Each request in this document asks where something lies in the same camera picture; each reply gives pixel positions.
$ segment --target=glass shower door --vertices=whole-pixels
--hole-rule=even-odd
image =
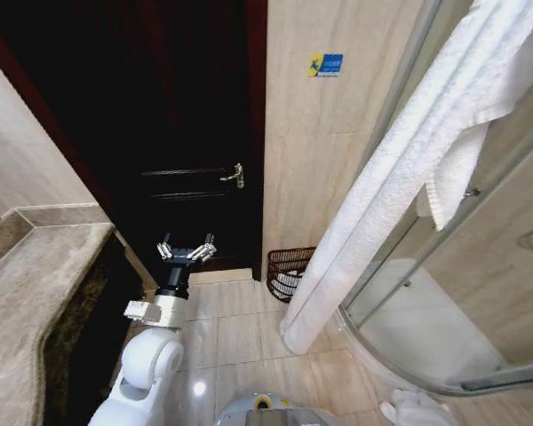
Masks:
[[[411,206],[343,303],[374,354],[436,391],[533,381],[533,88],[470,187],[441,233]]]

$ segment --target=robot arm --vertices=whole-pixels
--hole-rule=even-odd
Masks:
[[[161,426],[163,403],[171,379],[181,363],[184,348],[179,331],[191,268],[215,252],[213,235],[196,249],[171,248],[169,234],[157,245],[162,260],[171,264],[170,278],[158,285],[153,303],[130,301],[124,315],[153,326],[128,342],[122,368],[109,397],[91,418],[92,426]]]
[[[202,264],[217,251],[214,237],[208,233],[205,242],[196,249],[171,248],[167,233],[164,241],[156,245],[162,260],[171,264],[170,278],[165,284],[158,284],[153,303],[129,302],[124,316],[154,327],[182,328],[184,309],[189,298],[187,289],[189,274],[195,264]]]

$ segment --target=door frame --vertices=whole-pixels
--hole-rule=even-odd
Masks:
[[[251,193],[250,216],[253,241],[251,269],[254,280],[260,280],[263,239],[263,186],[265,169],[265,103],[267,81],[267,0],[246,1],[247,64],[251,110],[251,164],[245,182]],[[87,164],[61,127],[55,113],[48,107],[40,91],[28,78],[10,48],[0,35],[0,69],[20,94],[34,117],[40,122],[53,143],[63,153],[71,167],[83,180],[99,205],[113,223],[120,223],[115,202],[99,184]]]

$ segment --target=marble countertop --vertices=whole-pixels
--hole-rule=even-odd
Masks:
[[[37,227],[0,260],[0,425],[40,423],[45,340],[112,231]]]

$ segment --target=tiled floor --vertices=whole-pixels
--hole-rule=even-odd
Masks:
[[[286,306],[256,281],[191,286],[185,359],[170,391],[167,424],[211,426],[233,398],[269,391],[324,408],[349,425],[387,425],[375,410],[378,385],[357,366],[337,326],[326,326],[307,355],[284,347],[278,325]],[[197,393],[204,385],[203,394],[195,394],[196,384]]]

